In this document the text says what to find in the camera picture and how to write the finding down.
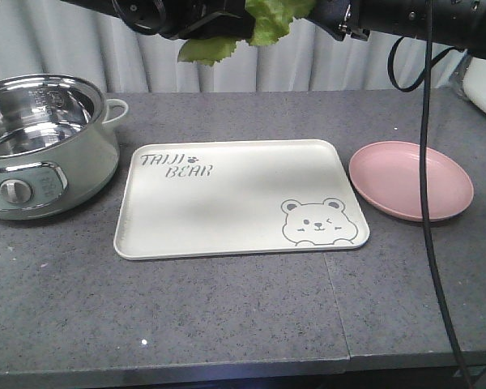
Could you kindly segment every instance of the bear illustration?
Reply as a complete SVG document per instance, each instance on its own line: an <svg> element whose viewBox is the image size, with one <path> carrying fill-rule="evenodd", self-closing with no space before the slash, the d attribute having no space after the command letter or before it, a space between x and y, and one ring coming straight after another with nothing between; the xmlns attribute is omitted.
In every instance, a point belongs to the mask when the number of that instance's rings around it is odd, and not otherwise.
<svg viewBox="0 0 486 389"><path fill-rule="evenodd" d="M286 213L283 235L296 246L345 245L358 235L358 228L344 213L339 199L302 204L286 200L281 205Z"/></svg>

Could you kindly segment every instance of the white object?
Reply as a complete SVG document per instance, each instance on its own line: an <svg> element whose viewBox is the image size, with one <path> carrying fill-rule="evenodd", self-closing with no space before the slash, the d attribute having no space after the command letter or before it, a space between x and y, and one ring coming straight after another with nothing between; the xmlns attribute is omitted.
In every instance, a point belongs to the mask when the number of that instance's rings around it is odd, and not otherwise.
<svg viewBox="0 0 486 389"><path fill-rule="evenodd" d="M486 60L472 58L464 75L463 90L471 102L486 113Z"/></svg>
<svg viewBox="0 0 486 389"><path fill-rule="evenodd" d="M368 237L327 142L155 144L132 156L114 246L137 260L350 249Z"/></svg>

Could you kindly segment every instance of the pot handle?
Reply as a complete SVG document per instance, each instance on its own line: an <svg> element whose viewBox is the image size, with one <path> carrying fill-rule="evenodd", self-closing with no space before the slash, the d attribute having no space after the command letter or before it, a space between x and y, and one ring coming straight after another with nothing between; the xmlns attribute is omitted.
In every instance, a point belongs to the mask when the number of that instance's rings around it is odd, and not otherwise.
<svg viewBox="0 0 486 389"><path fill-rule="evenodd" d="M103 120L103 127L107 130L113 130L114 127L118 126L126 120L126 116L128 115L130 108L128 107L128 103L120 99L107 99L105 105L106 114ZM121 107L122 112L115 118L109 118L110 114L112 113L112 109L115 107Z"/></svg>

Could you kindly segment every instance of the gray countertop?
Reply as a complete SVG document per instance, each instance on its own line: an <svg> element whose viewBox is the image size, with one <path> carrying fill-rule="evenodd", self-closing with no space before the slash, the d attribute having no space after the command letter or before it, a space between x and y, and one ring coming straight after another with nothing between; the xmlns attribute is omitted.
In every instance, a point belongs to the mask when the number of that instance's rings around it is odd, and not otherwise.
<svg viewBox="0 0 486 389"><path fill-rule="evenodd" d="M130 262L113 249L130 156L149 143L419 138L421 94L120 94L121 162L74 210L0 220L0 388L100 387L450 365L423 233L362 199L349 251ZM486 117L433 94L429 145L471 176L473 204L433 230L458 338L486 363Z"/></svg>

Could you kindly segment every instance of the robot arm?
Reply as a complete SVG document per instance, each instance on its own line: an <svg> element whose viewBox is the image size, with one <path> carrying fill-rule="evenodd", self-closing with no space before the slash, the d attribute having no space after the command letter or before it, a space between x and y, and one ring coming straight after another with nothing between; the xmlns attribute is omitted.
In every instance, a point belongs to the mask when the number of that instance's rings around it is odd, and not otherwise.
<svg viewBox="0 0 486 389"><path fill-rule="evenodd" d="M254 18L245 0L61 0L121 18L142 34L168 39L249 38ZM318 0L308 20L342 41L370 31L425 38L425 0ZM435 0L436 43L486 59L486 0Z"/></svg>

